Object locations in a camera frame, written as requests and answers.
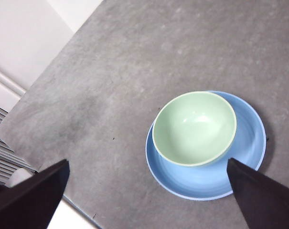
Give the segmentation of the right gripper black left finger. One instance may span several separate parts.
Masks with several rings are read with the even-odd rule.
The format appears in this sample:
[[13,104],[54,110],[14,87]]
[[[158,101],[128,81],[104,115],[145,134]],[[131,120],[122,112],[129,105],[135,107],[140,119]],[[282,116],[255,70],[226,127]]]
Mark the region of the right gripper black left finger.
[[0,229],[48,227],[69,179],[64,159],[31,178],[0,191]]

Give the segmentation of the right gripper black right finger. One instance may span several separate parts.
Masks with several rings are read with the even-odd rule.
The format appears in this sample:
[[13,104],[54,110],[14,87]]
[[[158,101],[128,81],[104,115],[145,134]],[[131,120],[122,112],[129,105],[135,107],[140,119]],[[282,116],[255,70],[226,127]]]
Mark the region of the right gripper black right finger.
[[250,229],[289,229],[289,188],[230,158],[227,174]]

